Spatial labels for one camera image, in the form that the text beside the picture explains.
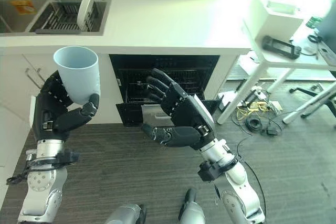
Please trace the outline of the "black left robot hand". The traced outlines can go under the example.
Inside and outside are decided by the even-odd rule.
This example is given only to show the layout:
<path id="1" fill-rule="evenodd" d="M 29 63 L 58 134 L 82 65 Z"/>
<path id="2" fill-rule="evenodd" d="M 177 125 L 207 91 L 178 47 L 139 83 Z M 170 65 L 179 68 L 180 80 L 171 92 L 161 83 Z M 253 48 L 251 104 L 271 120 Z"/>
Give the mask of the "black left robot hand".
<path id="1" fill-rule="evenodd" d="M 92 94 L 80 108 L 69 111 L 73 104 L 58 71 L 47 78 L 35 100 L 32 129 L 36 141 L 66 141 L 75 130 L 95 116 L 100 96 Z"/>

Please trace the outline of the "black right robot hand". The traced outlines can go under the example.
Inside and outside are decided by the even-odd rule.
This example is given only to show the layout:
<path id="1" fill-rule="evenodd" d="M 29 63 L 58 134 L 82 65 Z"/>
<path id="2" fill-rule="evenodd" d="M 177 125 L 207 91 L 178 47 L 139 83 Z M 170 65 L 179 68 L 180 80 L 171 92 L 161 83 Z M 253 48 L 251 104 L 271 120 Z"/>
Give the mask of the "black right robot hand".
<path id="1" fill-rule="evenodd" d="M 154 68 L 146 78 L 148 97 L 158 103 L 173 126 L 154 127 L 143 124 L 143 132 L 152 140 L 167 147 L 201 149 L 213 141 L 214 121 L 198 98 L 188 94 L 177 82 L 163 71 Z"/>

